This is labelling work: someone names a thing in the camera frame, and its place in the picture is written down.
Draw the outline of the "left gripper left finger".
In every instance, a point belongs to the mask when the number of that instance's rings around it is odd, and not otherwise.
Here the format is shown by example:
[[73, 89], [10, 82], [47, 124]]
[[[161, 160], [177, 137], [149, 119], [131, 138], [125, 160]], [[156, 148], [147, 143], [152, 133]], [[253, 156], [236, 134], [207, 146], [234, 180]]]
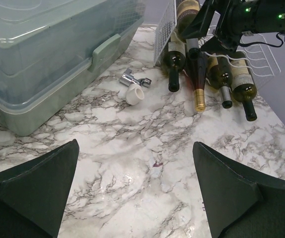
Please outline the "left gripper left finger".
[[74, 178], [72, 140], [0, 172], [0, 238], [56, 238]]

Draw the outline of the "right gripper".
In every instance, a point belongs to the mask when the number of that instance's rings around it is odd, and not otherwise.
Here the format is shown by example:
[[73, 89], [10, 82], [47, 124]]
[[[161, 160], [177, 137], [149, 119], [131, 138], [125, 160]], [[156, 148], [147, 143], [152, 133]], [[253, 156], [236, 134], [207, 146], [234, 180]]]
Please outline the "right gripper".
[[232, 55], [245, 32], [256, 33], [258, 0], [206, 0], [194, 20], [182, 32], [183, 39], [205, 37], [215, 23], [214, 36], [200, 51], [217, 55]]

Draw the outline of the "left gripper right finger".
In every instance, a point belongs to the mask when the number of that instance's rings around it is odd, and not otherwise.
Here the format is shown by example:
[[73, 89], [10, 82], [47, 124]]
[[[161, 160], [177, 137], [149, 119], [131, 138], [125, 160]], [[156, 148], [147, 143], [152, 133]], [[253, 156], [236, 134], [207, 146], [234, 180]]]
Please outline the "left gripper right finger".
[[194, 143], [193, 158], [213, 238], [285, 238], [285, 180], [202, 142]]

